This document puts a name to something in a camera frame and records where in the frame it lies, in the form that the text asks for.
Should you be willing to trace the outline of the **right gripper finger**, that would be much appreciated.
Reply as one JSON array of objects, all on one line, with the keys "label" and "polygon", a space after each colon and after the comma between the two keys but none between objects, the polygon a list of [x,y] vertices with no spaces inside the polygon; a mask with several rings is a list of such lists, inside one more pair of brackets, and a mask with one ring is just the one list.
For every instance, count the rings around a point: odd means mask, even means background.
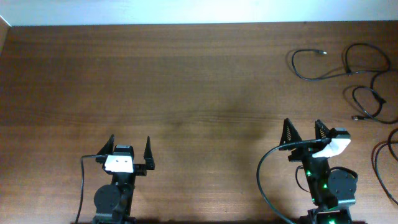
[{"label": "right gripper finger", "polygon": [[283,123],[282,136],[279,145],[282,146],[280,151],[292,150],[295,148],[293,143],[302,141],[298,131],[292,124],[291,120],[286,118]]},{"label": "right gripper finger", "polygon": [[315,138],[323,139],[328,136],[330,130],[326,127],[326,125],[320,120],[315,121]]}]

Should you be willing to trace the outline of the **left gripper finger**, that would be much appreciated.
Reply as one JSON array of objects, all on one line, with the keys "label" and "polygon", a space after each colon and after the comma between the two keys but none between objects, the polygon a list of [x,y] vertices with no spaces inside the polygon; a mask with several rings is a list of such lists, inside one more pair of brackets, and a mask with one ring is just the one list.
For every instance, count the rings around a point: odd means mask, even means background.
[{"label": "left gripper finger", "polygon": [[147,170],[154,170],[155,169],[155,161],[152,155],[151,144],[150,144],[150,137],[147,137],[146,147],[144,150],[144,160]]},{"label": "left gripper finger", "polygon": [[96,159],[95,159],[96,162],[105,162],[107,156],[113,153],[114,139],[115,136],[113,134],[110,135],[106,144],[96,154]]}]

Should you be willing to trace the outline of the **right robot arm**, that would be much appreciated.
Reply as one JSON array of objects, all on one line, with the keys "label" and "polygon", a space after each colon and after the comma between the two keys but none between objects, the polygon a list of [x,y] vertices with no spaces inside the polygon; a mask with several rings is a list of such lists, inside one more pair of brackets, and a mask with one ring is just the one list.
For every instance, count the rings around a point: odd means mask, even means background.
[{"label": "right robot arm", "polygon": [[315,121],[315,139],[304,141],[290,119],[283,124],[280,145],[288,150],[290,162],[301,162],[312,202],[316,208],[298,223],[352,223],[349,207],[356,203],[358,175],[345,167],[330,167],[328,159],[340,155],[351,142],[344,128],[328,129]]}]

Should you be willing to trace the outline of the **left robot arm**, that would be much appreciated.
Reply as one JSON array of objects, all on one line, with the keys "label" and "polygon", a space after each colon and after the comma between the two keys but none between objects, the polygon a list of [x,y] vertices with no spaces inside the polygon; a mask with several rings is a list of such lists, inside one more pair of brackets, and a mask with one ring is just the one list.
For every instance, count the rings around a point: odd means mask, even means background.
[{"label": "left robot arm", "polygon": [[145,163],[134,162],[134,148],[126,145],[115,145],[114,135],[96,154],[96,162],[112,176],[110,184],[100,187],[94,196],[96,213],[93,223],[129,224],[136,219],[131,216],[132,199],[137,176],[146,176],[148,170],[155,169],[155,161],[150,146],[150,138],[146,140],[144,149]]}]

